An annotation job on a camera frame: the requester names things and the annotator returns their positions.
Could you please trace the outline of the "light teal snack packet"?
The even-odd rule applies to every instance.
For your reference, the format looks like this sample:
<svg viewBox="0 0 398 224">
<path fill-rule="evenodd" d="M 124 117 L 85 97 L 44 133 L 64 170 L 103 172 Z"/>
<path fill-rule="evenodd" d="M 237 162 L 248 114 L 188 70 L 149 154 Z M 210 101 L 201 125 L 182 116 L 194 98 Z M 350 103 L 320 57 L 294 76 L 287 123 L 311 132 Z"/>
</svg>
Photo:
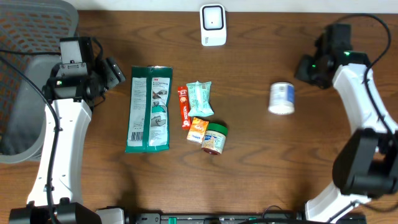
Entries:
<svg viewBox="0 0 398 224">
<path fill-rule="evenodd" d="M 214 111 L 210 106 L 210 90 L 211 82 L 187 83 L 188 99 L 190 104 L 190 111 L 188 115 L 191 117 L 207 117 L 214 115 Z"/>
</svg>

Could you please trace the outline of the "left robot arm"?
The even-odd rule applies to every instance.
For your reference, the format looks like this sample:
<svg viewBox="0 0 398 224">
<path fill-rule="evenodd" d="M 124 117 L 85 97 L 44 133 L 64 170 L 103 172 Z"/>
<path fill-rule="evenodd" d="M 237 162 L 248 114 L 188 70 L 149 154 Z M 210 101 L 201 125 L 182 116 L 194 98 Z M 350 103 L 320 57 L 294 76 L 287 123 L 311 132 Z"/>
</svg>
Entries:
<svg viewBox="0 0 398 224">
<path fill-rule="evenodd" d="M 119 207 L 96 212 L 83 206 L 81 164 L 92 110 L 84 100 L 54 100 L 45 107 L 44 145 L 34 187 L 9 223 L 129 223 Z"/>
</svg>

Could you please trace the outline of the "orange small packet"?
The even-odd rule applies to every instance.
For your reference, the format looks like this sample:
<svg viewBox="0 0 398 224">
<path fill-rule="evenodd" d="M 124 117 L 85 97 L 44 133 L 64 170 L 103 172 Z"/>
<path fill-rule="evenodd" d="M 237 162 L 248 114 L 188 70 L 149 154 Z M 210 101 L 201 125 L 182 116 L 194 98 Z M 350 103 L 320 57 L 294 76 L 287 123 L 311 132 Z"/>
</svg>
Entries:
<svg viewBox="0 0 398 224">
<path fill-rule="evenodd" d="M 201 144 L 208 128 L 209 122 L 194 117 L 187 134 L 187 140 Z"/>
</svg>

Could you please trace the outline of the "red coffee stick sachet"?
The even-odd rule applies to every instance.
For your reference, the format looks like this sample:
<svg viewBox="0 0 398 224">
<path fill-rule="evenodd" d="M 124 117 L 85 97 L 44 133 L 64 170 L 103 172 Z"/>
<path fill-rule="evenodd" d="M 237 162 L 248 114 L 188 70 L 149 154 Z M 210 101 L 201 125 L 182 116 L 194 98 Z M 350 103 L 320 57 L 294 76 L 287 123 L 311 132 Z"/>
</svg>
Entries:
<svg viewBox="0 0 398 224">
<path fill-rule="evenodd" d="M 182 129 L 189 130 L 192 121 L 188 115 L 190 109 L 188 100 L 188 88 L 186 86 L 179 86 L 177 91 L 180 105 L 180 114 L 182 119 Z"/>
</svg>

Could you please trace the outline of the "green white tape bag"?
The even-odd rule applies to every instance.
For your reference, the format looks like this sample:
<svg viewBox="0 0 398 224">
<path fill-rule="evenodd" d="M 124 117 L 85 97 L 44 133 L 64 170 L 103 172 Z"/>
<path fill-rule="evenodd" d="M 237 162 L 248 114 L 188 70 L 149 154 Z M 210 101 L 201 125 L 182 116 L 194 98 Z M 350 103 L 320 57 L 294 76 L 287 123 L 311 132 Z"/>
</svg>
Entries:
<svg viewBox="0 0 398 224">
<path fill-rule="evenodd" d="M 126 153 L 169 149 L 172 73 L 171 67 L 132 67 Z"/>
</svg>

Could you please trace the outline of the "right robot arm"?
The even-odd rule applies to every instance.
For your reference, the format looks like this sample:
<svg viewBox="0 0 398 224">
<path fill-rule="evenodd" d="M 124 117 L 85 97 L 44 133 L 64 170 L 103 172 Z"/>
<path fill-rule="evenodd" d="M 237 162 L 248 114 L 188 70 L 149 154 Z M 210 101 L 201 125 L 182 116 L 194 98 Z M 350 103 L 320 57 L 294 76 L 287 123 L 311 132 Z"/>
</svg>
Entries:
<svg viewBox="0 0 398 224">
<path fill-rule="evenodd" d="M 304 55 L 295 77 L 334 88 L 351 128 L 351 137 L 333 163 L 331 183 L 305 204 L 305 219 L 336 223 L 358 205 L 396 193 L 397 123 L 379 96 L 368 56 L 344 50 Z"/>
</svg>

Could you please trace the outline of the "grey plastic mesh basket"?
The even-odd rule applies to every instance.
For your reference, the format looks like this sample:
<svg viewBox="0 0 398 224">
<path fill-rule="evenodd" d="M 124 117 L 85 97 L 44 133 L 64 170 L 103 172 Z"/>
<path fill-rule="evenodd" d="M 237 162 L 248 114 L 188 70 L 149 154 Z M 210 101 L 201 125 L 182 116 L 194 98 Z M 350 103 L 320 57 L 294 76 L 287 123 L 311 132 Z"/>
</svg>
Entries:
<svg viewBox="0 0 398 224">
<path fill-rule="evenodd" d="M 45 103 L 32 85 L 46 84 L 77 25 L 66 1 L 1 1 L 1 163 L 40 159 Z"/>
</svg>

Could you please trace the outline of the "white blue tub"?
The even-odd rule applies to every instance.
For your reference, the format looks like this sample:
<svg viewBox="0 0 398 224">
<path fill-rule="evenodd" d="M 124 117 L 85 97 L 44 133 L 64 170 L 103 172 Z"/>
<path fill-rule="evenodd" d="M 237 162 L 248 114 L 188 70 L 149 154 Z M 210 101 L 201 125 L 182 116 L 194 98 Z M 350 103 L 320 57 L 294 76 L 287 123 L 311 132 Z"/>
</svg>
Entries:
<svg viewBox="0 0 398 224">
<path fill-rule="evenodd" d="M 295 111 L 294 86 L 288 82 L 273 83 L 270 88 L 268 111 L 277 115 L 288 115 Z"/>
</svg>

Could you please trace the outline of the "green lid jar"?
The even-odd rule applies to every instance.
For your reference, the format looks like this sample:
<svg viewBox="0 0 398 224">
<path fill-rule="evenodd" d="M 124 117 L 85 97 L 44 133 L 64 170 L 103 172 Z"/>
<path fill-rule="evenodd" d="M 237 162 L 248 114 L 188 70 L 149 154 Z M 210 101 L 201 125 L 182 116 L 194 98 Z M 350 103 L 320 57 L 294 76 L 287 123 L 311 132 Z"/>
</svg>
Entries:
<svg viewBox="0 0 398 224">
<path fill-rule="evenodd" d="M 220 155 L 223 152 L 228 129 L 226 126 L 210 123 L 205 132 L 201 149 L 212 155 Z"/>
</svg>

